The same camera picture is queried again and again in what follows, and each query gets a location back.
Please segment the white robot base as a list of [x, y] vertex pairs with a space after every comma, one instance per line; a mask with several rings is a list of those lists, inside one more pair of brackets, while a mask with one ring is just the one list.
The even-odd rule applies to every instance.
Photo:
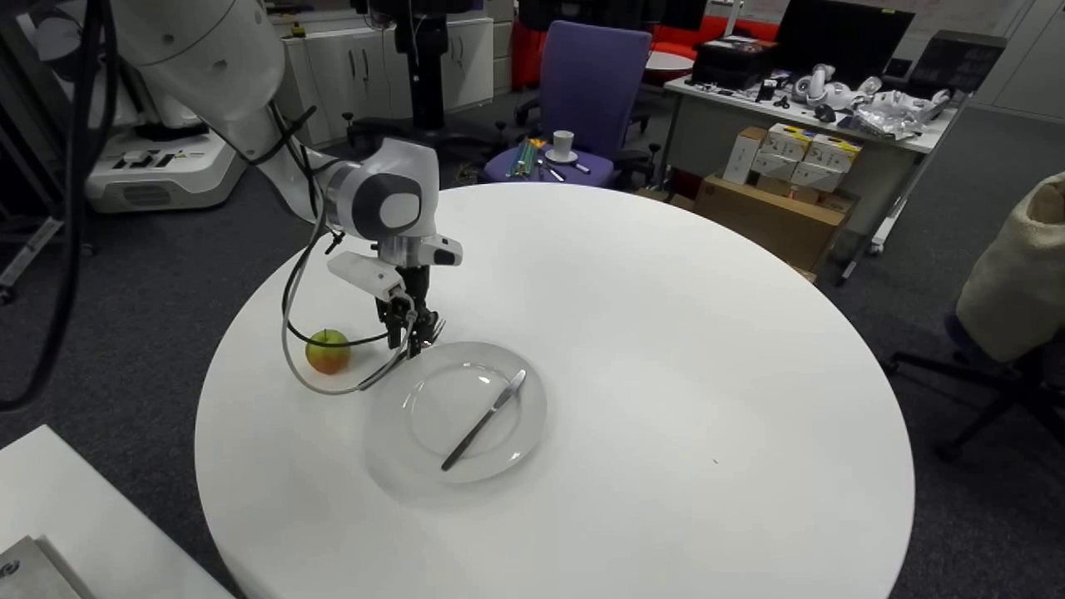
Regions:
[[84, 192], [96, 214], [213, 209], [239, 175], [242, 159], [218, 133], [148, 140], [125, 131], [107, 140]]

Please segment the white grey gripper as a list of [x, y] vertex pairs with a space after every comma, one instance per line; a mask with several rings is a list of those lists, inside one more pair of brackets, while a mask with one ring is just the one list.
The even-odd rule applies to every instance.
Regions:
[[[429, 295], [433, 265], [461, 265], [463, 243], [449, 237], [388, 237], [371, 253], [331, 250], [328, 270], [342, 284], [371, 294], [378, 316], [388, 326], [388, 343], [402, 346], [406, 303], [422, 303]], [[419, 305], [409, 320], [409, 353], [422, 353], [441, 338], [442, 320], [438, 308]]]

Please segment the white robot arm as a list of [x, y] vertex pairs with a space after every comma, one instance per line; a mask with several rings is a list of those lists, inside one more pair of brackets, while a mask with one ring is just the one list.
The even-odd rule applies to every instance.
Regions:
[[333, 270], [378, 300], [393, 346], [422, 349], [441, 326], [429, 270], [463, 264], [438, 231], [438, 149], [398, 135], [362, 159], [303, 147], [274, 110], [288, 51], [259, 0], [104, 0], [104, 12], [117, 58], [223, 135], [292, 216], [372, 246]]

